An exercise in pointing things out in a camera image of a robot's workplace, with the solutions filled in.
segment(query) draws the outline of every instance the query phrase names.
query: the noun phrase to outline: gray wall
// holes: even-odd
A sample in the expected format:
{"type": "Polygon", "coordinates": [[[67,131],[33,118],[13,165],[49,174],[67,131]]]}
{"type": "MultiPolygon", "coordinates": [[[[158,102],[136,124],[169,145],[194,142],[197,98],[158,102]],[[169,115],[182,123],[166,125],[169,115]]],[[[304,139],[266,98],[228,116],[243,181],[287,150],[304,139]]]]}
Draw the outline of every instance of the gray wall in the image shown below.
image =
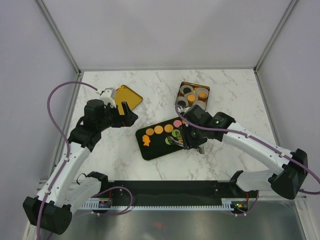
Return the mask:
{"type": "MultiPolygon", "coordinates": [[[[0,238],[21,240],[27,224],[22,203],[48,174],[58,140],[47,96],[76,73],[33,0],[1,1],[0,56],[0,238]]],[[[52,99],[58,123],[71,89],[52,99]]]]}
{"type": "MultiPolygon", "coordinates": [[[[299,1],[265,59],[259,76],[280,141],[308,153],[309,168],[320,175],[320,1],[299,1]]],[[[319,191],[308,176],[306,190],[319,191]]],[[[320,226],[319,196],[310,196],[309,211],[320,226]]]]}
{"type": "Polygon", "coordinates": [[[253,68],[290,0],[44,0],[81,69],[253,68]]]}

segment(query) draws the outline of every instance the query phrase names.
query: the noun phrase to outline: pink disc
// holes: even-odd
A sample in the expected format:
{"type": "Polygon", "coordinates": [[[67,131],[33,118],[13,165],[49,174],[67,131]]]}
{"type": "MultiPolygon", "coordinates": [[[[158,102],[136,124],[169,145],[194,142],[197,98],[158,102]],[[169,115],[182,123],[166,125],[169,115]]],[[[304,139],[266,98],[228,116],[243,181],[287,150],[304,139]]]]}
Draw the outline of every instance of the pink disc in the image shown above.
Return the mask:
{"type": "Polygon", "coordinates": [[[180,127],[182,125],[182,122],[180,120],[175,120],[173,122],[173,126],[175,126],[176,128],[180,127]]]}

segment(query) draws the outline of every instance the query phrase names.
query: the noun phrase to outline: white marble surface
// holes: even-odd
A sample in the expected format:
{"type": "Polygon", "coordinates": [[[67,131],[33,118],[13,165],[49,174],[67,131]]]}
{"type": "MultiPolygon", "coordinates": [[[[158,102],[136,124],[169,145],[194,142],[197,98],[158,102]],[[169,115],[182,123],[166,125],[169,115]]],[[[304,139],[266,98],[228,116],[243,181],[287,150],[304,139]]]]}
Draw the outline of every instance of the white marble surface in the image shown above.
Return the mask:
{"type": "MultiPolygon", "coordinates": [[[[267,169],[241,150],[216,140],[205,144],[205,155],[180,150],[146,161],[135,133],[138,129],[176,117],[174,102],[182,81],[210,87],[207,111],[225,112],[243,126],[274,143],[274,137],[254,73],[239,70],[148,70],[85,72],[83,82],[103,89],[127,85],[143,97],[133,111],[139,116],[129,128],[109,128],[78,174],[98,171],[110,180],[228,180],[238,170],[267,169]]],[[[83,115],[90,99],[99,98],[81,86],[70,129],[83,115]]]]}

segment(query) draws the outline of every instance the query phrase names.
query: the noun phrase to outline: gray floor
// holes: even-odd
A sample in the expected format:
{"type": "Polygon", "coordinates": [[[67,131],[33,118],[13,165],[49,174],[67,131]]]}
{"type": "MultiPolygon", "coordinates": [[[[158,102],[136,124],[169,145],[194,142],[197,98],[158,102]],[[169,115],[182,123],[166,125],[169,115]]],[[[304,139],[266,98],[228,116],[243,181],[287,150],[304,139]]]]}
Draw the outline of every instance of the gray floor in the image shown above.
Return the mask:
{"type": "Polygon", "coordinates": [[[293,201],[258,202],[246,217],[218,211],[132,211],[87,215],[52,240],[305,240],[293,201]]]}

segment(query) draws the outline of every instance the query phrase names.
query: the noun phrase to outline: black cable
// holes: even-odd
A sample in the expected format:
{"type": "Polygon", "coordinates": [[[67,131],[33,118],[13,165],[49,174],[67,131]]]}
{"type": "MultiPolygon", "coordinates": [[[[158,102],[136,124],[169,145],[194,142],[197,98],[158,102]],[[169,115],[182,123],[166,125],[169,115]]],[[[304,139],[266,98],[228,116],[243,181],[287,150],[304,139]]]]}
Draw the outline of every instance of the black cable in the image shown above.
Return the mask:
{"type": "Polygon", "coordinates": [[[77,183],[78,185],[80,185],[80,183],[78,182],[78,179],[79,179],[79,177],[80,177],[82,174],[83,174],[85,177],[87,177],[87,175],[86,175],[85,173],[80,173],[80,175],[76,178],[76,183],[77,183]]]}

